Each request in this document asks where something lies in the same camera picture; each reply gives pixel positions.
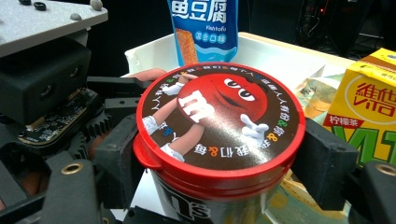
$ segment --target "yellow carton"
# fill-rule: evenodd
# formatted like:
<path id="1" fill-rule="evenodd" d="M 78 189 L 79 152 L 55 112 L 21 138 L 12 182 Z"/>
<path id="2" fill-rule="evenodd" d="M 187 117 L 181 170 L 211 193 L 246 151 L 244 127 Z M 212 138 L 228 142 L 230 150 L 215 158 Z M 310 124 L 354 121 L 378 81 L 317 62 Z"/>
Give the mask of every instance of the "yellow carton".
<path id="1" fill-rule="evenodd" d="M 396 52 L 380 49 L 348 67 L 323 126 L 360 151 L 358 164 L 396 165 Z"/>

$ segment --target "red character eye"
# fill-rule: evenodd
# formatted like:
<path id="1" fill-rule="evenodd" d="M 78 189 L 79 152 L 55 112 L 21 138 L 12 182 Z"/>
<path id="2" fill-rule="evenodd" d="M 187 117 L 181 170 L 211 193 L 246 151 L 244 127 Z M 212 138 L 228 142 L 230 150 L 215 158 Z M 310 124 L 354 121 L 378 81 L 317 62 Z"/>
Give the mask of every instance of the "red character eye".
<path id="1" fill-rule="evenodd" d="M 246 91 L 245 89 L 239 90 L 238 93 L 239 93 L 239 96 L 246 101 L 254 101 L 255 100 L 254 96 L 252 94 L 250 94 L 250 92 Z"/>
<path id="2" fill-rule="evenodd" d="M 229 78 L 224 79 L 224 84 L 226 84 L 228 87 L 231 88 L 241 88 L 241 86 L 239 86 L 238 83 L 232 81 Z"/>

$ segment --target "blue package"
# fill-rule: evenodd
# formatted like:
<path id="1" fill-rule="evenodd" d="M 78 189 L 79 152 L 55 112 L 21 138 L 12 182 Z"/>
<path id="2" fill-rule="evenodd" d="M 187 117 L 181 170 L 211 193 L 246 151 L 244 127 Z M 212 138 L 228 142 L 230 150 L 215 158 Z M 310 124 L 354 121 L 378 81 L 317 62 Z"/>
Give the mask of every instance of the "blue package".
<path id="1" fill-rule="evenodd" d="M 180 66 L 229 62 L 238 50 L 238 0 L 168 0 Z"/>

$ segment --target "circuit board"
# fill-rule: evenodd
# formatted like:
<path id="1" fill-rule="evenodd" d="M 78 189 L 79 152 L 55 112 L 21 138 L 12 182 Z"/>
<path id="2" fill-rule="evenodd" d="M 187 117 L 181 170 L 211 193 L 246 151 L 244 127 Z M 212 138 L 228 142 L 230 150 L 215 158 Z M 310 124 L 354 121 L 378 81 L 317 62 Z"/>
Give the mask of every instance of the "circuit board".
<path id="1" fill-rule="evenodd" d="M 80 89 L 69 101 L 27 126 L 19 139 L 29 145 L 42 146 L 51 143 L 69 128 L 95 99 L 97 93 L 89 89 Z"/>

